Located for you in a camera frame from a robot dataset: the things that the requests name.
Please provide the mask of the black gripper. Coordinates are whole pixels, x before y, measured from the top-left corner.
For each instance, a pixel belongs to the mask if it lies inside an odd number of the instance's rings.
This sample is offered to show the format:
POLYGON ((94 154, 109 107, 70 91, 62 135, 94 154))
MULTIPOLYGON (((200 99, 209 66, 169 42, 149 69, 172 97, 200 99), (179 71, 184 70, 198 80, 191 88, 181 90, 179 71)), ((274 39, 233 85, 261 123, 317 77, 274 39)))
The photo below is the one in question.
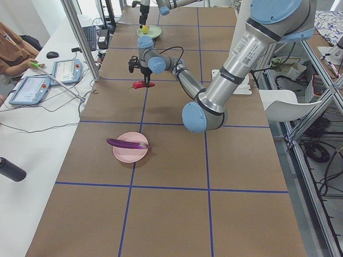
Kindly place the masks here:
POLYGON ((150 87, 150 75, 152 71, 148 67, 144 67, 138 56, 132 56, 128 62, 129 72, 133 73, 134 69, 140 69, 141 73, 144 75, 145 87, 150 87))
POLYGON ((150 1, 146 1, 146 0, 132 1, 131 6, 133 8, 135 8, 138 5, 139 5, 139 11, 140 11, 139 28, 142 28, 143 26, 146 25, 146 17, 148 16, 149 11, 150 11, 150 1))

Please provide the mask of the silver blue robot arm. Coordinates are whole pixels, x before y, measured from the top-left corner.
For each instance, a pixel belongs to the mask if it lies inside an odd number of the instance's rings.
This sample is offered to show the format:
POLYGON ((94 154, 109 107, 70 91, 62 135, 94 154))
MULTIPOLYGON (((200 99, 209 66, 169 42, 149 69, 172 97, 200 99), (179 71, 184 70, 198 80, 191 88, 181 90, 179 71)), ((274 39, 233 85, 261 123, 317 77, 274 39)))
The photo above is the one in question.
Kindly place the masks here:
MULTIPOLYGON (((177 7, 186 6, 197 2, 197 0, 157 0, 156 3, 159 8, 159 12, 162 16, 170 13, 170 10, 177 7)), ((146 25, 148 14, 150 12, 150 1, 132 1, 131 6, 135 8, 139 5, 140 16, 139 16, 139 28, 142 29, 146 25)))
POLYGON ((227 100, 271 44, 312 37, 316 7, 316 1, 307 0, 250 1, 248 7, 242 6, 240 11, 248 12, 245 31, 207 88, 181 58, 158 53, 147 35, 138 38, 139 55, 129 60, 129 71, 140 69, 145 87, 149 87, 152 73, 172 73, 192 99, 182 110, 184 126, 195 133, 216 130, 227 120, 227 100))

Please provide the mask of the person's hand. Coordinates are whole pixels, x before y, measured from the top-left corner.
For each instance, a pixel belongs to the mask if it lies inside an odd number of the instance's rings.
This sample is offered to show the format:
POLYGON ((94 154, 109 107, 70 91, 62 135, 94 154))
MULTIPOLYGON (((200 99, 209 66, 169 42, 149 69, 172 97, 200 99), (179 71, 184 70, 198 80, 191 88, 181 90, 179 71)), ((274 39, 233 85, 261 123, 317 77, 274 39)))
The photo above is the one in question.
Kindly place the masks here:
POLYGON ((25 64, 28 68, 30 69, 37 69, 38 67, 39 68, 45 68, 45 64, 43 63, 39 63, 37 60, 34 60, 34 59, 28 59, 28 60, 25 60, 25 64))

